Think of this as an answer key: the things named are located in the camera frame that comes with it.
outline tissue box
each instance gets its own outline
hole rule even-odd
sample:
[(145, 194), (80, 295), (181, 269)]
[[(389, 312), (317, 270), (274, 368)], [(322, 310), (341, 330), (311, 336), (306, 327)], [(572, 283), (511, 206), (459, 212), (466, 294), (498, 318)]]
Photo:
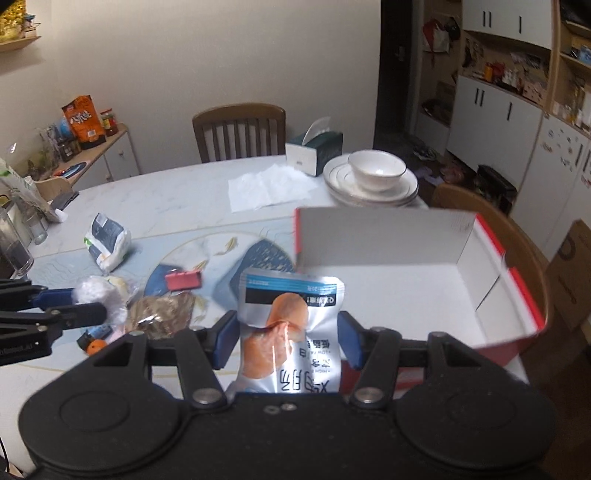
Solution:
[(343, 154), (343, 134), (328, 130), (328, 121), (328, 118), (317, 120), (305, 134), (285, 144), (288, 165), (317, 177), (329, 160)]

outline white bowl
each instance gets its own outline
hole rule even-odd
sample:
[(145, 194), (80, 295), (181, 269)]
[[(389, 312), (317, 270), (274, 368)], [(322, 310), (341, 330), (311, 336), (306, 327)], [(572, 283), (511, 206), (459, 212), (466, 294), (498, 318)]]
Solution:
[(406, 163), (379, 150), (360, 150), (349, 155), (349, 165), (361, 188), (385, 192), (394, 188), (406, 172)]

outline silver food packet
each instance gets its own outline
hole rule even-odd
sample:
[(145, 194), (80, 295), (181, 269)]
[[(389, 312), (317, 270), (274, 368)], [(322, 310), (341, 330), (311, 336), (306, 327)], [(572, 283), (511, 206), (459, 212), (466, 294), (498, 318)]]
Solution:
[(231, 392), (337, 392), (344, 295), (335, 277), (246, 269), (238, 302), (241, 367)]

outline sausage image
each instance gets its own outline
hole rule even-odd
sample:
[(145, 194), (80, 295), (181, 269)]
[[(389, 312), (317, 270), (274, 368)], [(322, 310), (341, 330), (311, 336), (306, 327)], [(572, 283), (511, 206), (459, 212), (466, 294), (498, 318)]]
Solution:
[(242, 373), (245, 377), (265, 378), (291, 355), (292, 343), (301, 342), (308, 324), (308, 305), (295, 293), (279, 295), (271, 305), (266, 328), (242, 342)]
[(287, 322), (300, 330), (308, 325), (308, 304), (297, 293), (282, 293), (271, 305), (267, 326)]

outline cabinet handle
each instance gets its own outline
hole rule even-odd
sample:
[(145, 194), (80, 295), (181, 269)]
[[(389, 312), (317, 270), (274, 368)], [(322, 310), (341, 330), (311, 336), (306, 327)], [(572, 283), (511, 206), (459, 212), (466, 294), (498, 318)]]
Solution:
[(581, 153), (583, 153), (583, 144), (581, 144), (581, 146), (579, 147), (579, 155), (577, 155), (577, 160), (575, 160), (575, 162), (574, 162), (575, 167), (579, 166), (579, 160), (581, 159)]

